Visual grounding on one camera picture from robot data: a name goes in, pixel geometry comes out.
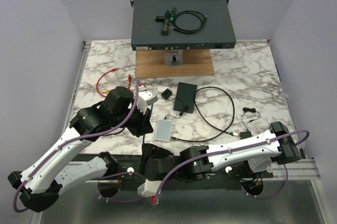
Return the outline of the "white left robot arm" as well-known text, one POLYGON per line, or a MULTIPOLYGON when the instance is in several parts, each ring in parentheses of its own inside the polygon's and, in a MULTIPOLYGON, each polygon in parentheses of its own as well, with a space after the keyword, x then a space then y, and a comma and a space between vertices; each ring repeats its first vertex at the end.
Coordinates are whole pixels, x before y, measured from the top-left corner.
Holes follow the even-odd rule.
POLYGON ((155 92, 140 84, 136 85, 136 91, 117 86, 105 99, 80 109, 58 141, 37 162, 8 175, 16 190, 14 211, 42 212, 78 184, 101 177, 112 179, 120 168, 107 151, 76 168, 67 165, 100 137, 119 128, 127 129, 135 137, 152 133, 149 106, 157 100, 155 92))

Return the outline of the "black power adapter with cable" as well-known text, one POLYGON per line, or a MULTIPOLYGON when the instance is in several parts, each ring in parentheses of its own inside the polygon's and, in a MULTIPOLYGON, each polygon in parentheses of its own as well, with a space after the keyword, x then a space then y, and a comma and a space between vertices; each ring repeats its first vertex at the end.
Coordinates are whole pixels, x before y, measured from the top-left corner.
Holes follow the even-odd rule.
MULTIPOLYGON (((169 90, 169 89, 167 88, 165 91, 163 91, 163 92, 161 93, 161 97, 162 97, 163 99, 165 99, 165 100, 170 100, 170 97, 172 96, 172 94, 173 94, 172 91, 169 90)), ((164 119, 168 119, 169 117, 172 117, 173 119, 179 119, 179 118, 181 118, 181 117, 183 116, 183 114, 188 110, 189 106, 188 106, 188 105, 185 105, 184 102, 183 102, 181 99, 175 98, 175 100, 178 100, 178 101, 181 103, 182 109, 180 110, 180 112, 179 112, 178 115, 173 116, 173 115, 171 115, 171 114, 167 114, 167 115, 164 117, 164 119)))

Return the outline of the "white grey small switch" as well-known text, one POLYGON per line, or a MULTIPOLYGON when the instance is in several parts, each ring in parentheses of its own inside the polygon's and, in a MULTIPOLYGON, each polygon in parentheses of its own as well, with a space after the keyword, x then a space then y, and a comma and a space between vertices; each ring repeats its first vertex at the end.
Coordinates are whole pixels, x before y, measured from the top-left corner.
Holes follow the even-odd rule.
POLYGON ((169 141, 171 138, 173 122, 171 120, 159 119, 156 132, 155 132, 155 140, 159 141, 169 141))

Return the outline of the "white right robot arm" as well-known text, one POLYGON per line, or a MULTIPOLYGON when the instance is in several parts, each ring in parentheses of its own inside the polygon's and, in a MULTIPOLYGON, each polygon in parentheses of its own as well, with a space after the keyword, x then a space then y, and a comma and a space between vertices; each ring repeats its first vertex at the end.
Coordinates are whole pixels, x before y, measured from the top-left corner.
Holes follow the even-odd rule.
POLYGON ((284 165, 300 159, 301 154, 288 128, 277 121, 257 136, 229 144, 189 147, 178 156, 154 144, 143 144, 139 171, 149 181, 160 181, 174 170, 171 178, 190 182, 243 162, 243 173, 253 178, 273 162, 284 165))

